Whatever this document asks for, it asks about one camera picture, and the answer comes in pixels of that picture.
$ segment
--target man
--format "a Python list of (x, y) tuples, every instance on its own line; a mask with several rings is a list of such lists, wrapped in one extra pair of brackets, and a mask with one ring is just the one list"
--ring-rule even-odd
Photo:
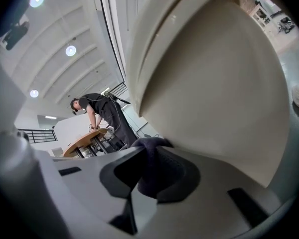
[(76, 112), (78, 110), (86, 110), (92, 130), (97, 130), (104, 119), (115, 130), (115, 135), (122, 140), (128, 147), (137, 140), (135, 134), (130, 128), (120, 105), (114, 100), (103, 95), (93, 93), (86, 94), (81, 98), (75, 98), (71, 101), (71, 108)]

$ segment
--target table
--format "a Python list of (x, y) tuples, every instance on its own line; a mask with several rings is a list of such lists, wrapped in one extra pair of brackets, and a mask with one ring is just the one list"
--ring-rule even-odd
[(100, 138), (102, 138), (108, 130), (106, 128), (100, 128), (97, 131), (92, 131), (82, 136), (80, 139), (76, 140), (75, 143), (71, 144), (64, 152), (63, 157), (75, 157), (78, 155), (80, 158), (84, 158), (82, 152), (79, 148), (87, 147), (93, 156), (97, 156), (94, 149), (92, 148), (91, 140), (95, 140), (99, 147), (103, 150), (105, 154), (108, 154), (106, 148), (101, 143)]

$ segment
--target dark fabric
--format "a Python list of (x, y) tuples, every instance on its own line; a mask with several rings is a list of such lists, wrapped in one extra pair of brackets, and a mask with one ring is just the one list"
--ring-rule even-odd
[(114, 128), (114, 134), (127, 144), (128, 148), (137, 140), (118, 103), (114, 101), (105, 103), (99, 115)]
[(107, 102), (110, 102), (110, 101), (111, 101), (111, 99), (104, 97), (101, 94), (92, 93), (92, 94), (86, 94), (86, 95), (82, 96), (79, 99), (79, 105), (84, 110), (86, 110), (87, 105), (90, 105), (97, 114), (100, 114), (99, 113), (100, 110), (104, 107), (104, 105)]
[(147, 165), (143, 177), (139, 181), (138, 190), (148, 196), (156, 198), (159, 189), (159, 169), (158, 156), (156, 152), (157, 146), (172, 147), (165, 139), (159, 137), (141, 138), (132, 144), (131, 147), (144, 146), (147, 150)]

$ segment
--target railing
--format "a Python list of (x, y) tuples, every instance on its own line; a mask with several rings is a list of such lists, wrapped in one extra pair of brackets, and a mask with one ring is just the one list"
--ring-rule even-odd
[(57, 141), (53, 130), (36, 130), (36, 129), (18, 129), (25, 132), (29, 137), (30, 143)]
[(116, 97), (119, 97), (121, 94), (123, 94), (128, 88), (125, 85), (125, 82), (122, 82), (118, 84), (115, 88), (111, 89), (109, 92), (113, 94)]

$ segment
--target gray floor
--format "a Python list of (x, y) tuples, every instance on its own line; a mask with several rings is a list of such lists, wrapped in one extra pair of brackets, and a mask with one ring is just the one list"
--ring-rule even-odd
[(299, 189), (299, 108), (291, 98), (291, 87), (299, 83), (299, 42), (281, 53), (279, 60), (290, 94), (290, 131), (284, 156), (269, 188), (285, 202)]

